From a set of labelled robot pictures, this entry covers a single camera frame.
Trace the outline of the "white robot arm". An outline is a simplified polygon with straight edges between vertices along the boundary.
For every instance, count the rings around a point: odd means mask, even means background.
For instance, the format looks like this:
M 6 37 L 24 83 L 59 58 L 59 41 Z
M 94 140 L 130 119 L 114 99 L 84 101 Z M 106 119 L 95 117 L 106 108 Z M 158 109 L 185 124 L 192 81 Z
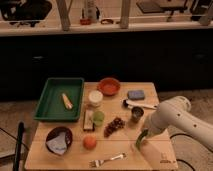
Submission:
M 146 116 L 142 127 L 148 130 L 148 137 L 153 137 L 162 134 L 172 125 L 213 151 L 213 125 L 193 116 L 190 110 L 191 103 L 184 96 L 167 99 Z

